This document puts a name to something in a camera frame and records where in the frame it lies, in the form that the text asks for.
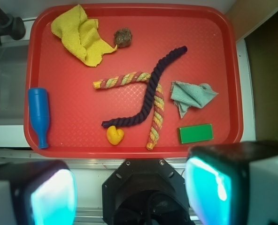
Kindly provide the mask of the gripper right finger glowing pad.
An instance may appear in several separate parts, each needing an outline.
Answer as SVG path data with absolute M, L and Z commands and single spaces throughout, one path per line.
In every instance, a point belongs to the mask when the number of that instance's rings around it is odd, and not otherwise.
M 278 225 L 278 141 L 191 148 L 185 188 L 204 225 Z

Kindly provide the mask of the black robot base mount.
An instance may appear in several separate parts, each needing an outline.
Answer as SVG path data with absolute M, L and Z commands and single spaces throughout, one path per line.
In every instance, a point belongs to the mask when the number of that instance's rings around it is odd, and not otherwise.
M 102 184 L 108 225 L 193 225 L 185 179 L 164 159 L 126 159 Z

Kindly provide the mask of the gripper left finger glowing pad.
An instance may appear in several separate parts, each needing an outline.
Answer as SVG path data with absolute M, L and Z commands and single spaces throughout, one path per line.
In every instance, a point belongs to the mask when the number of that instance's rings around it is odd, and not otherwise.
M 77 187 L 61 160 L 0 164 L 0 225 L 72 225 Z

